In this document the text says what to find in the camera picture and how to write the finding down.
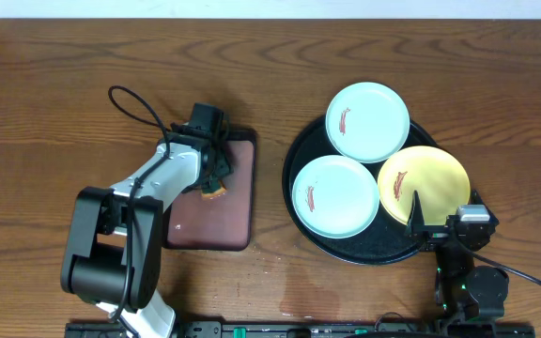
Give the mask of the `green and orange sponge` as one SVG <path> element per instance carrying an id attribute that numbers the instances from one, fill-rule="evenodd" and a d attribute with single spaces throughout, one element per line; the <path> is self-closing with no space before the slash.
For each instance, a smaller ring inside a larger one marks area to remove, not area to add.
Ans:
<path id="1" fill-rule="evenodd" d="M 204 199 L 214 199 L 226 193 L 226 187 L 222 182 L 213 182 L 201 188 L 201 196 Z"/>

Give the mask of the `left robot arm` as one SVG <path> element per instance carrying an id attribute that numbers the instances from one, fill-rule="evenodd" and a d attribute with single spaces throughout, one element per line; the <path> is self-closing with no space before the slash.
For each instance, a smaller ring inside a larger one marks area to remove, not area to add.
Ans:
<path id="1" fill-rule="evenodd" d="M 62 289 L 108 314 L 130 337 L 169 337 L 175 311 L 157 290 L 164 213 L 225 167 L 227 123 L 194 122 L 163 134 L 152 157 L 109 188 L 77 195 L 60 273 Z"/>

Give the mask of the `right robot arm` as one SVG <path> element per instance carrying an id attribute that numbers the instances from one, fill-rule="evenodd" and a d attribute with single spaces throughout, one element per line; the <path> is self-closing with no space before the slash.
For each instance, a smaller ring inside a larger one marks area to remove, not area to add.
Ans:
<path id="1" fill-rule="evenodd" d="M 436 255 L 435 301 L 443 317 L 433 324 L 439 335 L 495 337 L 495 321 L 504 315 L 509 277 L 500 268 L 477 266 L 473 256 L 490 242 L 499 220 L 477 192 L 438 225 L 428 223 L 418 192 L 412 195 L 405 235 Z"/>

